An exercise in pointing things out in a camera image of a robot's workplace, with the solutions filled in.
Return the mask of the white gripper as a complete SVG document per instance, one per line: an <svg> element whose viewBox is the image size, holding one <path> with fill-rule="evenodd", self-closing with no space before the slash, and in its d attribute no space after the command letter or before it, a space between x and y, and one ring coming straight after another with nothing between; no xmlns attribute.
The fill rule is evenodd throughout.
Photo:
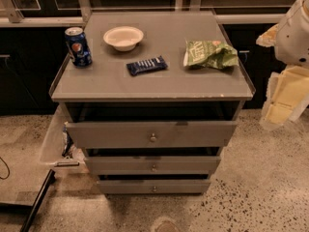
<svg viewBox="0 0 309 232"><path fill-rule="evenodd" d="M256 44L275 46L278 25L260 35ZM267 84L260 125L265 130L275 130L288 121L295 122L309 105L309 69L288 65L281 73L273 72Z"/></svg>

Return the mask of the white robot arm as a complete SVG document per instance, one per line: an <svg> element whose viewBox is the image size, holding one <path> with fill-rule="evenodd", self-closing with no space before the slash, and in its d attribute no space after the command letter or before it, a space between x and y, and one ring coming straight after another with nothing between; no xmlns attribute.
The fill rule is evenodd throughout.
<svg viewBox="0 0 309 232"><path fill-rule="evenodd" d="M288 120L297 120L308 105L309 96L309 0L296 0L282 19L265 31L256 44L274 47L277 60L286 64L268 80L267 100L261 126L275 130Z"/></svg>

